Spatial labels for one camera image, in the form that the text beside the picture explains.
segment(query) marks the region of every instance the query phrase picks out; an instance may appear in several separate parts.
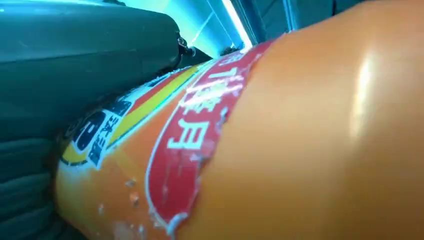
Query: fabric seat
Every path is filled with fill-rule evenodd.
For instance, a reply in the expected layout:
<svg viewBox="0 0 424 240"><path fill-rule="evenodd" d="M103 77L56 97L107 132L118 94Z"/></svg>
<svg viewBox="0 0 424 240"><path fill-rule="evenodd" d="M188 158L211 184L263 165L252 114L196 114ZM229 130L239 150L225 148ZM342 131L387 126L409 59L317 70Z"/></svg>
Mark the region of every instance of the fabric seat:
<svg viewBox="0 0 424 240"><path fill-rule="evenodd" d="M0 11L0 239L84 239L54 211L55 136L176 66L178 26L112 4L7 0Z"/></svg>

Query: ceiling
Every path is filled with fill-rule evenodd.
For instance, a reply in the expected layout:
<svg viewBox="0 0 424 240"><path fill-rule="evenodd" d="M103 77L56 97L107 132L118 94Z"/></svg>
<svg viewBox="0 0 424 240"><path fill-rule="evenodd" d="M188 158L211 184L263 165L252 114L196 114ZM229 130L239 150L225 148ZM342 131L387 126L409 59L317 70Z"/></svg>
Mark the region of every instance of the ceiling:
<svg viewBox="0 0 424 240"><path fill-rule="evenodd" d="M128 7L171 16L189 45L216 58L243 41L223 1L120 0ZM362 0L229 0L253 44L320 22Z"/></svg>

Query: fluorescent light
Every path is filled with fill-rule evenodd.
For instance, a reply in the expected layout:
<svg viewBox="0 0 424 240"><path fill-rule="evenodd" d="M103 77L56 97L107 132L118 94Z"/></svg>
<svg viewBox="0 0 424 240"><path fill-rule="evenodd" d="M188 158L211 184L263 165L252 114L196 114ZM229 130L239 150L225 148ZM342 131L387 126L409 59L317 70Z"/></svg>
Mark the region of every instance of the fluorescent light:
<svg viewBox="0 0 424 240"><path fill-rule="evenodd" d="M239 16L237 15L236 10L234 9L233 4L231 3L231 0L222 0L222 3L224 4L229 17L231 18L232 22L235 25L235 29L237 29L238 34L240 35L241 40L244 43L245 49L250 49L253 45L251 40L249 39L248 33L246 32L245 28L243 27L242 21L240 21Z"/></svg>

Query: red label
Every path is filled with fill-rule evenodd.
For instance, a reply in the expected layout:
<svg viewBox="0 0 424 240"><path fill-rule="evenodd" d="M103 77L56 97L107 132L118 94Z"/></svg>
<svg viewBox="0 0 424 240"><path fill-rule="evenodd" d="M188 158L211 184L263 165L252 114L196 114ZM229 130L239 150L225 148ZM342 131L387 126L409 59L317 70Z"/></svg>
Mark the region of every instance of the red label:
<svg viewBox="0 0 424 240"><path fill-rule="evenodd" d="M212 157L252 64L270 44L229 54L212 67L209 64L164 126L150 156L145 190L153 220L168 235L188 217L199 191L202 162Z"/></svg>

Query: sticker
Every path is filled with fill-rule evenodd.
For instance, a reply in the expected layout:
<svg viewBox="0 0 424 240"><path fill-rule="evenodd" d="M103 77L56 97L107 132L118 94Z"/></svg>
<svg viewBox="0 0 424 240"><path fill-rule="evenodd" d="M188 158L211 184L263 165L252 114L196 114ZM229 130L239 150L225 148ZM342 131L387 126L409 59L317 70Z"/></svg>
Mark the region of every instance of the sticker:
<svg viewBox="0 0 424 240"><path fill-rule="evenodd" d="M61 161L68 166L91 163L100 169L108 150L160 110L201 67L180 69L158 77L80 119L64 134L73 137Z"/></svg>
<svg viewBox="0 0 424 240"><path fill-rule="evenodd" d="M252 64L270 44L215 62L187 88L162 129L149 159L144 189L152 220L169 236L188 217L199 191L202 163L212 157Z"/></svg>

